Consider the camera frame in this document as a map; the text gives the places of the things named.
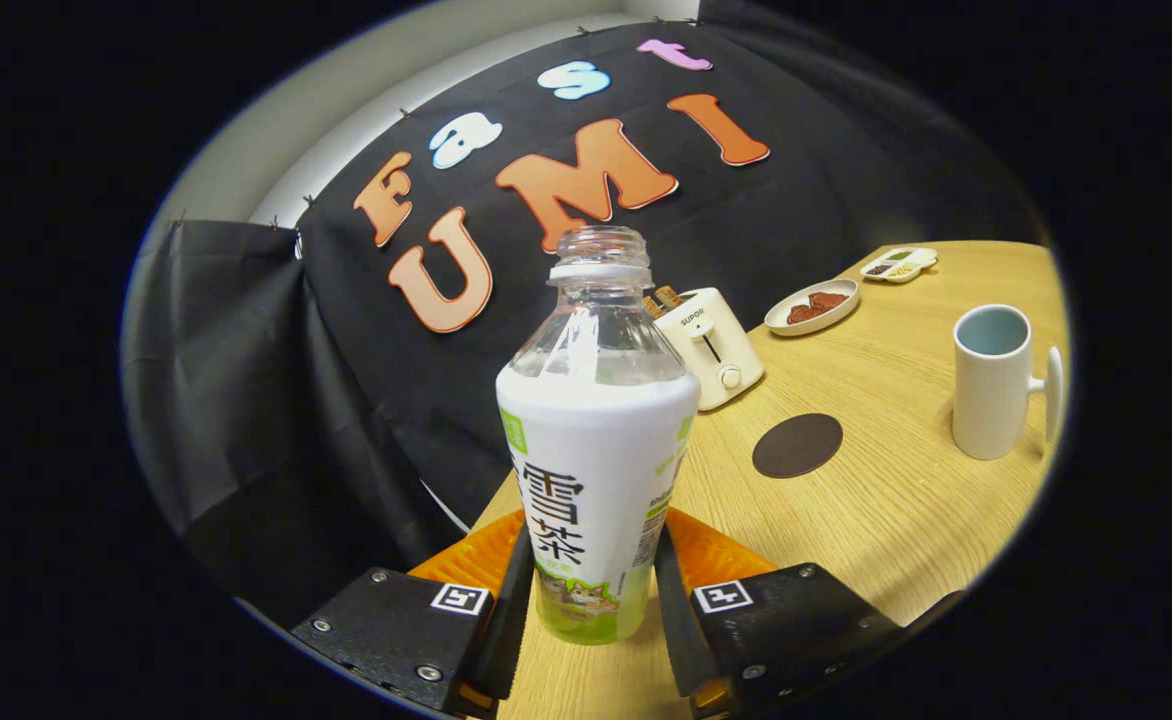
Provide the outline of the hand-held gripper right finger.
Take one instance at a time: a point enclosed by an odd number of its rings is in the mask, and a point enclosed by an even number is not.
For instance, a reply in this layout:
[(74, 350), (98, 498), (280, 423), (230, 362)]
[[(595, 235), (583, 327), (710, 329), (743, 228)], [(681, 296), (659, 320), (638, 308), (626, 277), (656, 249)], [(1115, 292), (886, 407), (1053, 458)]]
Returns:
[(815, 562), (778, 568), (677, 509), (656, 546), (665, 647), (696, 719), (759, 719), (815, 697), (902, 646), (961, 600), (909, 625)]

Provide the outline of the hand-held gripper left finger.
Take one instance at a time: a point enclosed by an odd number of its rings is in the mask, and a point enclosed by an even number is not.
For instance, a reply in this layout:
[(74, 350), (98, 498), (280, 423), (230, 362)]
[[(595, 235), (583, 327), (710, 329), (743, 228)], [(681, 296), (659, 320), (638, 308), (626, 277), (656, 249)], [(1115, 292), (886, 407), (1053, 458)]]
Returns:
[(372, 568), (292, 629), (299, 650), (431, 719), (495, 719), (534, 580), (525, 514), (509, 512), (411, 571)]

